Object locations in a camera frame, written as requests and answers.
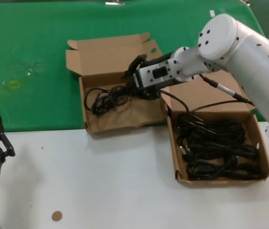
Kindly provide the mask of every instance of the box lid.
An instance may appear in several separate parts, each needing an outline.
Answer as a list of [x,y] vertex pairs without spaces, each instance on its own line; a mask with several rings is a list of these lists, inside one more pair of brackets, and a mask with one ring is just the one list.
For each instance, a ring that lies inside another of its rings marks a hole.
[[[204,73],[203,75],[239,93],[243,97],[248,98],[231,74],[224,71],[218,71],[210,74]],[[184,101],[190,110],[212,103],[234,100],[232,96],[204,82],[201,77],[188,83],[164,88],[164,90]],[[185,111],[185,108],[178,101],[171,99],[166,95],[162,95],[162,97],[172,111]],[[250,112],[253,108],[254,106],[245,103],[229,103],[208,107],[197,112]]]
[[155,40],[148,32],[137,35],[99,38],[92,40],[68,40],[73,50],[66,50],[66,67],[82,76],[123,72],[140,54],[148,60],[161,56]]

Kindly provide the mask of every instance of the yellow stain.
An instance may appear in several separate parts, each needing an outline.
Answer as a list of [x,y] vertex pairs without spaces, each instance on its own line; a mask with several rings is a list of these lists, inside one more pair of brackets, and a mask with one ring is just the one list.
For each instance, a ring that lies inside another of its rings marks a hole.
[[21,86],[21,82],[17,81],[17,80],[12,80],[8,82],[8,88],[15,90],[15,89],[19,89]]

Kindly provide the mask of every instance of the power cord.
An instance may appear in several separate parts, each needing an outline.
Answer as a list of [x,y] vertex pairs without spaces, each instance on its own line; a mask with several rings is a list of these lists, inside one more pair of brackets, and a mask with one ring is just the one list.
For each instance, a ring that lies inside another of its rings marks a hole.
[[[207,107],[227,103],[250,103],[247,99],[223,101],[201,106],[189,111],[184,101],[171,93],[161,93],[179,101],[186,109],[177,117],[174,129],[178,134],[177,144],[187,162],[186,171],[190,180],[212,180],[220,177],[229,179],[261,179],[261,171],[254,162],[258,160],[258,150],[244,144],[245,130],[235,119],[204,121],[194,113]],[[252,162],[238,163],[237,157],[244,157]],[[218,165],[207,160],[223,158],[224,164]]]
[[[99,91],[92,106],[87,105],[87,98],[92,91]],[[84,99],[84,106],[87,110],[92,111],[94,115],[104,115],[117,106],[122,106],[132,97],[139,99],[154,100],[158,99],[160,94],[154,88],[145,88],[140,90],[136,87],[135,81],[132,80],[126,85],[119,85],[109,89],[95,87],[87,91]]]
[[228,89],[227,87],[225,87],[225,86],[217,83],[214,80],[211,80],[211,79],[203,76],[202,74],[199,74],[199,76],[203,79],[203,81],[207,82],[212,87],[217,88],[217,89],[219,89],[219,90],[221,90],[221,91],[229,94],[233,98],[237,99],[239,102],[247,103],[247,104],[250,104],[250,105],[253,105],[254,106],[254,104],[251,101],[249,101],[248,99],[242,97],[240,94],[238,94],[238,93],[236,93],[236,92]]

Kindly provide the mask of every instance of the white table surface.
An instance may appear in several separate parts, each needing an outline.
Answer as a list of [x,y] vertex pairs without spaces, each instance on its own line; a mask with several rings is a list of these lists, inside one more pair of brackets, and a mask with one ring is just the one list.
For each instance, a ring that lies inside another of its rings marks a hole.
[[[7,136],[17,155],[1,170],[4,229],[269,229],[269,178],[245,187],[180,185],[166,127],[99,139],[85,130]],[[63,218],[54,222],[57,210]]]

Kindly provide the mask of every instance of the open cardboard box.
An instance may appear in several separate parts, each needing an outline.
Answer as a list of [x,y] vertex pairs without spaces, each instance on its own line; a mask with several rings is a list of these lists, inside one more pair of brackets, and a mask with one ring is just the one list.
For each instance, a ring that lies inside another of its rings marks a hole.
[[[244,92],[239,88],[238,84],[229,73],[219,71],[217,73],[205,74],[205,76],[246,97]],[[165,90],[183,100],[188,105],[190,110],[203,105],[232,100],[231,96],[216,88],[211,87],[201,78],[197,78],[195,81],[189,83],[183,83],[169,88],[165,88]],[[181,150],[176,144],[177,134],[173,129],[173,124],[176,117],[179,114],[185,112],[185,108],[179,102],[171,99],[170,97],[163,96],[163,98],[166,101],[166,104],[171,108],[171,114],[167,117],[167,123],[172,145],[172,157],[175,179],[179,183],[194,185],[227,185],[248,184],[258,181],[230,180],[224,178],[218,180],[189,180],[186,172],[187,163],[182,159]],[[269,176],[269,158],[261,131],[258,126],[258,121],[255,115],[252,115],[250,112],[251,108],[253,108],[253,106],[244,103],[230,103],[208,107],[206,109],[202,109],[195,112],[195,114],[204,120],[211,121],[222,118],[235,118],[240,123],[242,123],[246,131],[246,143],[252,144],[253,146],[258,145],[260,157],[257,163],[259,164],[262,171],[263,178],[261,180],[266,180],[266,178]],[[239,162],[243,162],[241,161],[242,159],[245,161],[244,158],[238,157]],[[220,162],[221,159],[215,160],[212,163],[219,164]]]
[[[149,38],[149,33],[144,33],[67,42],[73,50],[66,50],[66,67],[81,75],[81,104],[88,132],[98,133],[165,122],[167,113],[162,99],[149,101],[131,97],[125,105],[101,116],[92,114],[84,107],[84,97],[90,88],[111,89],[125,84],[128,79],[122,78],[124,71],[138,55],[145,53],[148,60],[162,56],[155,40],[149,41]],[[98,92],[93,91],[89,95],[89,106],[94,102]]]

